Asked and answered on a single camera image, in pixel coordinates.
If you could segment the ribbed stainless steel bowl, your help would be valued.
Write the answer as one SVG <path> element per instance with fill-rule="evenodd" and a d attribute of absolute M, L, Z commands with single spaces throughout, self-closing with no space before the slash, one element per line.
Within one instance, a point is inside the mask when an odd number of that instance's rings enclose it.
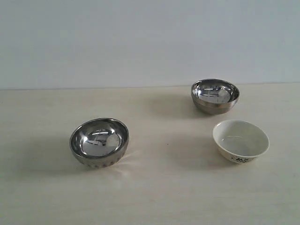
<path fill-rule="evenodd" d="M 89 120 L 75 129 L 69 139 L 73 156 L 91 169 L 106 168 L 120 161 L 128 143 L 127 126 L 113 118 Z"/>

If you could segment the smooth stainless steel bowl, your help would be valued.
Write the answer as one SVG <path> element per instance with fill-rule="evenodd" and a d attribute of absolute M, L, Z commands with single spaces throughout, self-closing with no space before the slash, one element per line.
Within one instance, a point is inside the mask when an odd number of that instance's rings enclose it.
<path fill-rule="evenodd" d="M 191 86 L 194 105 L 209 115 L 229 112 L 238 102 L 239 89 L 232 83 L 220 79 L 203 79 Z"/>

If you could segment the white ceramic patterned bowl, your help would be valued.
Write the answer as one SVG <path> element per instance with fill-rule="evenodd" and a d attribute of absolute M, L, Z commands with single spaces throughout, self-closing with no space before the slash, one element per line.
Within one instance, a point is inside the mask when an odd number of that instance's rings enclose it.
<path fill-rule="evenodd" d="M 212 130 L 212 138 L 218 152 L 227 160 L 249 163 L 270 147 L 267 134 L 258 126 L 243 120 L 224 120 Z"/>

